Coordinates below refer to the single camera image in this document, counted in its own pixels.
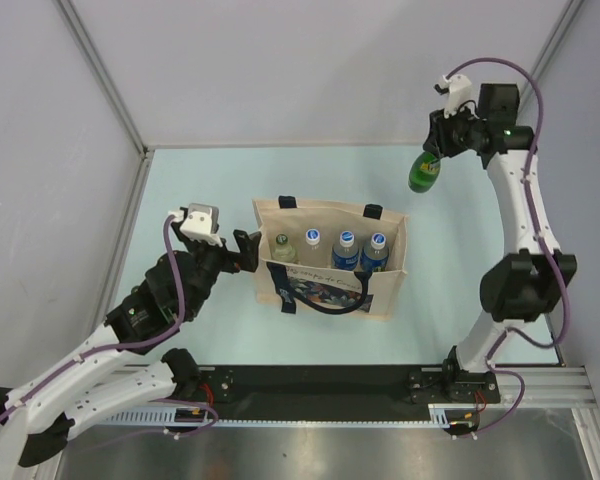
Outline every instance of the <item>bottle cap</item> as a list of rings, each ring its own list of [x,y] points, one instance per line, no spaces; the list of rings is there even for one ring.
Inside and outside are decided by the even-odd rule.
[[[311,228],[307,230],[306,235],[307,243],[311,246],[317,245],[320,243],[320,232],[315,228]]]
[[[343,247],[353,247],[354,241],[355,237],[353,236],[353,232],[344,231],[340,234],[340,245]]]
[[[374,233],[371,236],[371,248],[374,250],[382,250],[387,244],[387,238],[381,233]]]

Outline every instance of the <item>black strap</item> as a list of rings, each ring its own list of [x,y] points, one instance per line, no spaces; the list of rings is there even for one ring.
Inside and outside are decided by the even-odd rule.
[[[320,313],[325,313],[327,315],[344,315],[346,313],[355,312],[364,305],[364,302],[367,300],[367,295],[369,294],[369,279],[371,278],[371,272],[353,272],[362,285],[362,291],[360,292],[358,300],[356,300],[353,305],[344,308],[323,307],[322,305],[313,303],[311,300],[303,297],[291,287],[289,277],[287,276],[287,267],[278,263],[267,262],[267,268],[271,272],[271,279],[276,287],[276,293],[282,298],[282,313],[296,313],[295,298]]]
[[[282,313],[296,313],[296,302],[293,300],[293,289],[289,285],[287,268],[284,265],[267,262],[271,279],[276,287],[276,293],[282,298]]]
[[[296,197],[290,197],[285,195],[280,195],[278,197],[278,205],[280,205],[280,208],[298,208]]]
[[[362,216],[380,220],[380,217],[382,216],[382,207],[380,205],[369,203],[368,205],[364,206],[364,213]]]

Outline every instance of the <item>metal frame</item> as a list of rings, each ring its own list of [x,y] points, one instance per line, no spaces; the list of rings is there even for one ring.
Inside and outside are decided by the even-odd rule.
[[[531,76],[535,80],[541,80],[544,77],[547,69],[551,65],[551,62],[555,58],[558,50],[560,49],[564,38],[566,37],[569,29],[573,25],[573,22],[580,13],[580,8],[584,4],[585,0],[569,0],[565,7],[560,13],[560,17],[556,21],[555,25],[551,29],[551,33],[547,38],[547,41],[540,50],[540,55],[536,59],[536,62],[531,67]],[[522,94],[520,96],[520,111],[523,112],[529,108],[531,99],[533,98],[533,89],[529,83],[525,83]]]
[[[136,150],[140,155],[144,155],[147,151],[144,146],[144,142],[140,137],[140,133],[133,122],[133,118],[129,114],[127,107],[122,100],[120,92],[116,88],[111,75],[107,71],[104,63],[100,59],[100,55],[84,26],[84,23],[80,19],[78,12],[71,0],[53,0],[58,7],[62,18],[67,25],[67,28],[71,32],[73,39],[82,53],[82,57],[91,69],[96,81],[102,89],[102,93],[106,97],[107,101],[111,105],[114,113],[120,120],[122,127],[124,128],[129,140],[135,146]]]
[[[99,323],[104,320],[106,313],[111,307],[115,293],[118,290],[118,285],[122,276],[122,267],[124,266],[124,260],[127,256],[129,243],[131,242],[133,227],[135,226],[138,212],[140,211],[140,202],[142,200],[142,195],[144,194],[147,179],[149,178],[149,170],[151,168],[154,153],[155,152],[153,151],[149,151],[146,154],[143,154],[142,161],[138,166],[136,178],[133,181],[131,192],[127,199],[125,213],[118,230],[116,246],[108,263],[109,269],[106,273],[100,295],[98,296],[100,299],[98,301],[98,307],[93,320],[90,323],[87,334],[91,334]]]
[[[522,375],[526,393],[518,408],[596,409],[597,403],[584,367],[509,368]],[[497,375],[502,402],[490,409],[510,408],[520,391],[520,382],[511,375]],[[437,408],[457,408],[456,404],[435,404]]]
[[[600,480],[600,410],[574,409],[573,418],[591,475],[594,480]]]

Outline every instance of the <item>white wall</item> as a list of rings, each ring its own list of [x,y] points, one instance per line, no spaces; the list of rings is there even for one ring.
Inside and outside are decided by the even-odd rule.
[[[563,251],[578,258],[566,354],[586,364],[600,403],[600,0],[585,2],[542,91],[542,193]]]
[[[0,385],[95,314],[139,158],[53,2],[0,0]]]
[[[531,68],[567,2],[74,3],[148,145],[269,145],[422,142],[440,75]]]

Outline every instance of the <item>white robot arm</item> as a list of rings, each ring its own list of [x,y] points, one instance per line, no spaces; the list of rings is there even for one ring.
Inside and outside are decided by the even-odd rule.
[[[100,385],[192,321],[209,297],[220,272],[253,272],[260,234],[236,230],[240,252],[230,252],[218,236],[218,210],[191,204],[171,212],[164,227],[167,254],[145,280],[107,315],[78,348],[35,380],[0,388],[0,478],[16,466],[37,465],[99,421],[147,402],[192,400],[200,393],[200,371],[186,350],[173,349],[162,361],[116,382]],[[173,229],[186,252],[173,252]]]
[[[491,369],[487,362],[494,345],[502,347],[507,332],[515,331],[536,346],[552,347],[529,339],[522,329],[554,309],[577,264],[573,255],[561,253],[549,227],[538,186],[534,132],[516,124],[517,85],[482,85],[475,112],[467,106],[472,102],[471,82],[464,75],[442,77],[435,89],[448,99],[444,109],[430,115],[424,149],[438,159],[466,150],[478,153],[502,218],[504,258],[483,277],[483,311],[452,351],[461,370],[485,372]]]

